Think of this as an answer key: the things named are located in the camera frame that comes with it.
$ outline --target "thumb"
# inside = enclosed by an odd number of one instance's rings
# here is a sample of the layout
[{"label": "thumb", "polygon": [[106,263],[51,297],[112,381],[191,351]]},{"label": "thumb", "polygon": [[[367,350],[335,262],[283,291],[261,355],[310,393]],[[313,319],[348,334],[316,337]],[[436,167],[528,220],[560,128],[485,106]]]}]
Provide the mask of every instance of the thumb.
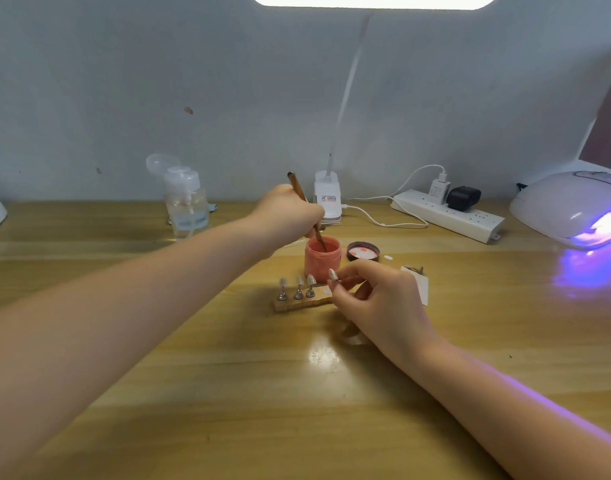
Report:
[{"label": "thumb", "polygon": [[354,298],[339,282],[329,282],[333,292],[333,304],[347,319],[354,321],[366,306],[365,301]]}]

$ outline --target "person's right arm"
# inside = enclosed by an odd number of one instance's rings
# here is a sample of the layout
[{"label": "person's right arm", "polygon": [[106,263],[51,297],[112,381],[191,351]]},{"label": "person's right arm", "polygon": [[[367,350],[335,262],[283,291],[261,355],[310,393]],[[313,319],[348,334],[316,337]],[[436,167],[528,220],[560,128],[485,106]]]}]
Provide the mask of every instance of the person's right arm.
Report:
[{"label": "person's right arm", "polygon": [[411,274],[356,260],[338,276],[334,304],[513,478],[611,480],[611,435],[442,339]]}]

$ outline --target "black plug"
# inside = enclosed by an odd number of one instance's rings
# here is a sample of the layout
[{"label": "black plug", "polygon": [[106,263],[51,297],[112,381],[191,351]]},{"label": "black plug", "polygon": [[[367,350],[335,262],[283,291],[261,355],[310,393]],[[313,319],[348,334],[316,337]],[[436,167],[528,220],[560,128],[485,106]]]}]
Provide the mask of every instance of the black plug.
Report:
[{"label": "black plug", "polygon": [[480,198],[480,190],[472,187],[457,187],[450,191],[448,198],[446,198],[446,203],[450,209],[465,212],[473,205],[476,205]]}]

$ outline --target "wall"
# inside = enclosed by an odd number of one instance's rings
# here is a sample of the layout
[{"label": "wall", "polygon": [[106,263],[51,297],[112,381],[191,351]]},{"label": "wall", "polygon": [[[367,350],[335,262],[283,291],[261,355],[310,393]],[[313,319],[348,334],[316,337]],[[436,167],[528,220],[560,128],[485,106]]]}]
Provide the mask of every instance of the wall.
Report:
[{"label": "wall", "polygon": [[[310,189],[361,16],[0,0],[0,198],[156,199],[154,152],[198,169],[213,199],[257,198],[290,169]],[[389,193],[440,162],[455,184],[512,195],[574,158],[610,83],[611,0],[379,12],[338,147],[343,193]]]}]

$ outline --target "person's left arm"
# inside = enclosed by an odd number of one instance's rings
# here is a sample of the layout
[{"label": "person's left arm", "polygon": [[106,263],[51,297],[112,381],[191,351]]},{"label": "person's left arm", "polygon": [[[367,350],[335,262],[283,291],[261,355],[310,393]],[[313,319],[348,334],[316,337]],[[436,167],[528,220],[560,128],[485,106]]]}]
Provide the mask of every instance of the person's left arm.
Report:
[{"label": "person's left arm", "polygon": [[249,217],[0,308],[0,472],[323,215],[280,185]]}]

